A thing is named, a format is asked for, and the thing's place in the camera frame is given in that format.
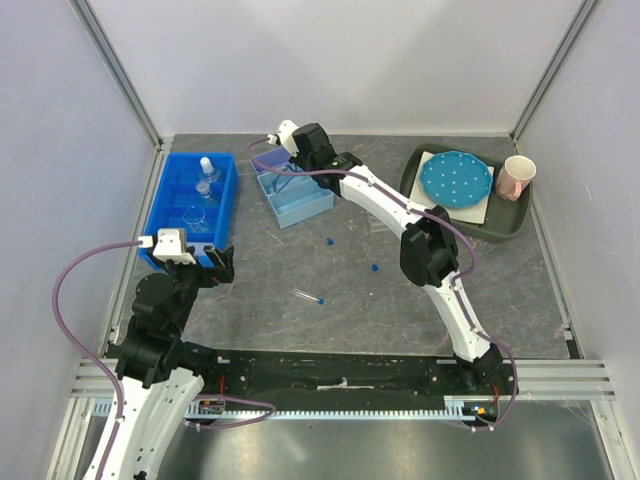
shiny metal surface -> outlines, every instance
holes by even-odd
[[[90,430],[92,435],[99,435],[100,428],[95,427],[102,419],[94,420],[96,425]],[[441,422],[396,420],[279,420],[203,433],[181,427],[169,446],[159,478],[606,480],[613,477],[591,407],[588,403],[573,402],[518,404],[508,421],[493,433],[471,434]]]

cup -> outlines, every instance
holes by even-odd
[[[187,224],[187,230],[193,233],[205,233],[209,231],[209,224],[206,221],[206,212],[202,207],[189,207],[182,216],[182,220]]]
[[[520,198],[520,194],[536,175],[536,164],[522,155],[507,158],[496,182],[496,193],[499,197],[512,202]]]

white panel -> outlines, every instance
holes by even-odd
[[[580,0],[92,0],[163,134],[510,131]]]
[[[601,2],[522,150],[587,353],[640,446],[640,4]]]
[[[44,478],[78,368],[51,289],[131,239],[152,147],[66,1],[0,7],[0,478]],[[95,348],[124,252],[72,273],[63,315]]]

pink mug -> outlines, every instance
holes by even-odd
[[[507,158],[496,182],[496,193],[499,197],[512,202],[520,198],[520,194],[536,175],[536,164],[522,155]]]

blue bin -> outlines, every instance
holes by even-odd
[[[289,164],[289,157],[289,152],[281,147],[258,155],[256,158],[268,167],[279,168]],[[311,177],[286,177],[268,172],[253,161],[252,164],[280,228],[288,227],[333,208],[333,192],[320,188]],[[278,180],[277,192],[273,188],[273,182],[276,179]]]
[[[221,172],[220,178],[211,184],[212,196],[218,205],[207,205],[196,191],[195,185],[200,180],[200,159],[208,157],[216,170]],[[161,228],[187,229],[189,245],[196,247],[196,256],[205,267],[213,264],[204,254],[205,246],[214,245],[222,250],[227,246],[231,214],[238,185],[238,172],[231,153],[172,153],[158,184],[156,197],[153,200],[151,214],[145,227],[145,235],[155,235]],[[189,207],[203,207],[211,230],[204,233],[190,232],[182,219]],[[152,267],[157,268],[147,252],[140,250]]]

